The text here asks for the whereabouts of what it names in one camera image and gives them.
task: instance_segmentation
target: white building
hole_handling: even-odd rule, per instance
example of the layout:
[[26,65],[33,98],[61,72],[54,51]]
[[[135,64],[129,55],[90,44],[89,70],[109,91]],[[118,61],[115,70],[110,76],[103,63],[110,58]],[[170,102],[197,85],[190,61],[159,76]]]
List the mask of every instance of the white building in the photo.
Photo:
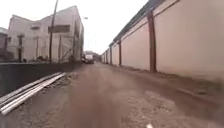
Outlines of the white building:
[[[52,15],[38,21],[31,21],[13,15],[8,30],[11,37],[8,50],[18,59],[18,35],[24,35],[22,43],[22,58],[35,60],[37,57],[49,57],[49,28]],[[67,61],[70,56],[79,61],[83,50],[84,28],[76,6],[56,13],[55,29],[52,43],[52,61]]]

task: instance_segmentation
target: building facade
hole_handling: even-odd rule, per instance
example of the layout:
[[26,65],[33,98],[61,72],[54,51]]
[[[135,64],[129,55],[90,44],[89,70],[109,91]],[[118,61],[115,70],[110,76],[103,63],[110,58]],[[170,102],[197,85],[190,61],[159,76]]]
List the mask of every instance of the building facade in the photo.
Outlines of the building facade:
[[120,65],[224,80],[223,11],[222,0],[150,0],[113,40]]
[[[22,58],[35,60],[38,57],[49,58],[49,39],[51,31],[52,15],[38,21],[31,21],[13,15],[8,35],[8,50],[14,53],[18,59],[19,39],[23,35]],[[52,41],[52,61],[64,62],[73,56],[77,61],[81,60],[84,27],[76,6],[61,10],[56,13]]]

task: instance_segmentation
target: wall pillar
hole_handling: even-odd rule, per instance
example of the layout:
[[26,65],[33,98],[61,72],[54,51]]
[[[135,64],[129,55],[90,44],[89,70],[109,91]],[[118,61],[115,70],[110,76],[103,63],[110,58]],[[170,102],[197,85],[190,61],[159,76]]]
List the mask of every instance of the wall pillar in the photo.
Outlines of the wall pillar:
[[121,40],[118,42],[119,45],[119,65],[122,65],[122,46],[121,46]]
[[110,64],[112,64],[112,46],[110,46]]
[[151,11],[148,16],[148,25],[149,25],[149,51],[150,51],[150,72],[157,72],[156,69],[156,36],[155,36],[155,25],[154,25],[154,16]]

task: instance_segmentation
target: pole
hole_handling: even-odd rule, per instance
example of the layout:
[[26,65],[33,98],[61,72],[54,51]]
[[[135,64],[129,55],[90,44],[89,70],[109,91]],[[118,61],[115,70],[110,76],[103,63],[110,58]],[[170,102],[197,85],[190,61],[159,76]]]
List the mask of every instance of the pole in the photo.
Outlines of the pole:
[[19,62],[21,63],[22,62],[22,47],[23,47],[23,37],[24,37],[24,35],[18,35],[17,37],[19,39],[18,59],[19,59]]
[[37,47],[36,47],[36,59],[38,58],[38,49],[39,49],[39,37],[36,37],[37,39]]
[[58,62],[61,62],[61,35],[59,36],[59,46],[58,46]]
[[55,8],[54,8],[54,13],[52,16],[52,21],[51,21],[51,29],[50,29],[50,44],[49,44],[49,61],[50,63],[52,62],[52,38],[53,38],[53,30],[54,30],[54,20],[55,20],[55,15],[57,11],[57,6],[58,6],[58,0],[56,0]]

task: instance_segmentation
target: low wall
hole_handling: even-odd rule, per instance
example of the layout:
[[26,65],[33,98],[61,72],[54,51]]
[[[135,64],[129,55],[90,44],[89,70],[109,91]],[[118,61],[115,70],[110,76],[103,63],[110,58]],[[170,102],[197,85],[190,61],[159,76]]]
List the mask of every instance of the low wall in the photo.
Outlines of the low wall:
[[0,97],[44,76],[72,67],[69,63],[0,64]]

